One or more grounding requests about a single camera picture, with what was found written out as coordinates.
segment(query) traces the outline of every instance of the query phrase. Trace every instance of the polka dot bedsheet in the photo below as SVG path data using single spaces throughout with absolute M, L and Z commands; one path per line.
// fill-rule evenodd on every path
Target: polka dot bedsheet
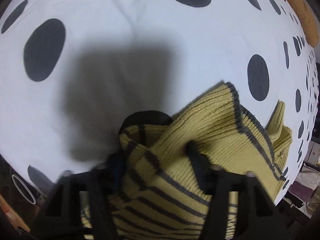
M 292 129 L 276 203 L 293 183 L 317 112 L 313 48 L 286 0 L 12 0 L 0 19 L 0 152 L 28 182 L 87 171 L 124 119 L 168 115 L 232 82 L 266 126 Z

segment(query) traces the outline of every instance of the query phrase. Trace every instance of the yellow sweater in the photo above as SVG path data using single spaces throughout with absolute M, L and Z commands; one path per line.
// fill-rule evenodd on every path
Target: yellow sweater
M 279 102 L 266 132 L 240 105 L 234 86 L 226 83 L 169 126 L 145 124 L 143 133 L 141 125 L 124 129 L 119 141 L 129 154 L 127 171 L 122 192 L 109 197 L 118 233 L 127 239 L 198 239 L 211 196 L 199 189 L 185 155 L 190 140 L 226 171 L 254 171 L 274 199 L 285 181 L 281 171 L 292 141 L 283 115 L 284 103 Z M 226 237 L 235 229 L 236 193 L 229 202 Z

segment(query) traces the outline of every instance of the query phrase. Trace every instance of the mattress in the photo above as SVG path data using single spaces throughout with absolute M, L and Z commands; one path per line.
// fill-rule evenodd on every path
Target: mattress
M 51 181 L 91 169 L 130 114 L 177 116 L 224 82 L 263 127 L 285 102 L 292 145 L 275 203 L 299 172 L 319 86 L 286 0 L 12 0 L 0 28 L 0 153 L 30 183 L 30 167 Z

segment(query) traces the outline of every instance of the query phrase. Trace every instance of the black object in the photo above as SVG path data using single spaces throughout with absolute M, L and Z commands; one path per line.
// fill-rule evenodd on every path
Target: black object
M 278 211 L 256 177 L 229 173 L 215 165 L 212 168 L 207 157 L 197 151 L 194 141 L 187 144 L 186 153 L 200 189 L 212 195 L 200 240 L 225 239 L 231 191 L 239 192 L 234 239 L 289 239 Z M 85 234 L 92 234 L 95 240 L 122 239 L 117 234 L 106 198 L 114 193 L 118 181 L 118 169 L 110 169 L 115 162 L 113 157 L 104 165 L 106 168 L 62 177 L 38 214 L 30 234 L 20 232 L 19 236 L 15 234 L 7 239 L 79 240 L 84 239 Z M 89 192 L 92 228 L 84 228 L 81 223 L 80 191 Z

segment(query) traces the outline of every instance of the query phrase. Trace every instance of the polka dot fabric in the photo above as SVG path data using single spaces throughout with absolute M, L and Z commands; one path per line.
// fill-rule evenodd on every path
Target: polka dot fabric
M 30 183 L 29 165 L 87 171 L 130 114 L 176 115 L 228 81 L 264 127 L 286 104 L 276 203 L 307 153 L 318 73 L 287 0 L 12 0 L 0 28 L 0 152 Z

